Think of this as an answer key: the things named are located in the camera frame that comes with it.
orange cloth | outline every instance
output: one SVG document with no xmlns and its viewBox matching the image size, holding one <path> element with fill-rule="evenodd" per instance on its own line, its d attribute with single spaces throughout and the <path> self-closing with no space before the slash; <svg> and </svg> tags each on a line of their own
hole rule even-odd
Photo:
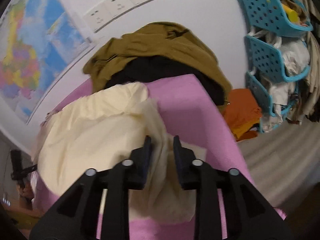
<svg viewBox="0 0 320 240">
<path fill-rule="evenodd" d="M 223 112 L 223 117 L 236 140 L 239 140 L 254 124 L 260 122 L 261 108 L 249 89 L 231 90 L 228 100 L 230 104 Z"/>
<path fill-rule="evenodd" d="M 237 139 L 237 142 L 240 142 L 242 140 L 247 140 L 247 139 L 251 139 L 251 138 L 255 138 L 258 136 L 258 132 L 257 131 L 247 131 L 246 133 L 244 133 L 239 139 Z"/>
</svg>

map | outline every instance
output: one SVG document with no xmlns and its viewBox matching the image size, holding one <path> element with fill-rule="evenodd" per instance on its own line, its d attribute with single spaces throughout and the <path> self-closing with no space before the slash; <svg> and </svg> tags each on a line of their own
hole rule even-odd
<svg viewBox="0 0 320 240">
<path fill-rule="evenodd" d="M 24 122 L 90 46 L 59 0 L 11 0 L 0 19 L 0 94 Z"/>
</svg>

olive green cloth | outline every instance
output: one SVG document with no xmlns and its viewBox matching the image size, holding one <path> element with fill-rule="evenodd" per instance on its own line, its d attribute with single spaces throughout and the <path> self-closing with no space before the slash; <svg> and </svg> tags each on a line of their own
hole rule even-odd
<svg viewBox="0 0 320 240">
<path fill-rule="evenodd" d="M 215 80 L 224 90 L 225 104 L 231 90 L 214 53 L 184 26 L 171 22 L 150 23 L 134 33 L 112 38 L 85 64 L 93 93 L 104 89 L 111 76 L 137 57 L 160 55 L 189 65 Z"/>
</svg>

person's hand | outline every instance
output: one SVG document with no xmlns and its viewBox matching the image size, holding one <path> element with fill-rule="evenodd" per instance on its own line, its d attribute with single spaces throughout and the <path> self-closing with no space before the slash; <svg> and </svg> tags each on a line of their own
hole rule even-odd
<svg viewBox="0 0 320 240">
<path fill-rule="evenodd" d="M 25 188 L 22 189 L 19 185 L 17 185 L 17 190 L 20 196 L 25 197 L 29 200 L 32 200 L 35 195 L 33 194 L 30 182 L 25 183 Z"/>
</svg>

stacked storage basket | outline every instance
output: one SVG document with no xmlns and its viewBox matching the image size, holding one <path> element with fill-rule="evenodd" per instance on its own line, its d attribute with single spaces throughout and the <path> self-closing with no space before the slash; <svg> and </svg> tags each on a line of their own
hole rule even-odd
<svg viewBox="0 0 320 240">
<path fill-rule="evenodd" d="M 312 25 L 307 22 L 308 27 L 299 26 L 289 21 L 280 0 L 239 0 L 251 27 L 258 27 L 271 31 L 280 37 L 301 37 L 312 30 Z M 251 52 L 252 65 L 259 69 L 273 83 L 296 82 L 306 77 L 310 67 L 306 66 L 302 73 L 296 76 L 287 76 L 281 52 L 266 42 L 247 35 L 247 46 Z M 247 87 L 250 88 L 257 103 L 264 113 L 276 116 L 273 111 L 272 97 L 261 83 L 249 72 L 247 72 Z M 286 115 L 294 101 L 282 109 L 281 114 Z"/>
</svg>

